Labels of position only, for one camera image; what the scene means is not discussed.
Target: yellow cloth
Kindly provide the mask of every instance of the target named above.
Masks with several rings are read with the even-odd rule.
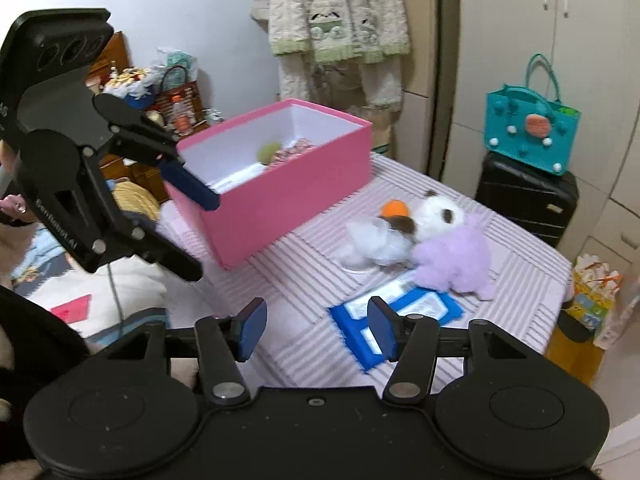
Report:
[[[123,211],[134,211],[154,222],[160,219],[160,204],[145,188],[133,182],[121,182],[113,189],[113,197]]]

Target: red envelope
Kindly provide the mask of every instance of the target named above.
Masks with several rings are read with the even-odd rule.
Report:
[[[67,324],[84,321],[88,317],[89,301],[91,301],[91,298],[92,295],[87,294],[82,298],[77,298],[76,300],[56,306],[52,308],[50,312]]]

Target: orange ball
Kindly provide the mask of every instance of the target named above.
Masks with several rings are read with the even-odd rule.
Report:
[[[380,216],[384,218],[391,216],[409,216],[409,207],[402,200],[390,200],[382,206]]]

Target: blue package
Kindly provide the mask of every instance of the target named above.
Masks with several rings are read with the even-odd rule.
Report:
[[[385,360],[367,322],[367,304],[372,296],[380,296],[400,316],[423,314],[434,317],[441,326],[464,314],[449,294],[415,286],[413,275],[410,270],[359,298],[329,309],[347,348],[366,372]]]

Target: person's hand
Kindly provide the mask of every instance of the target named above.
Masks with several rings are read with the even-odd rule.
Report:
[[[0,164],[10,175],[14,174],[15,169],[15,153],[11,147],[0,140]],[[35,222],[36,215],[29,210],[27,203],[21,195],[8,195],[0,200],[0,211],[23,222]]]

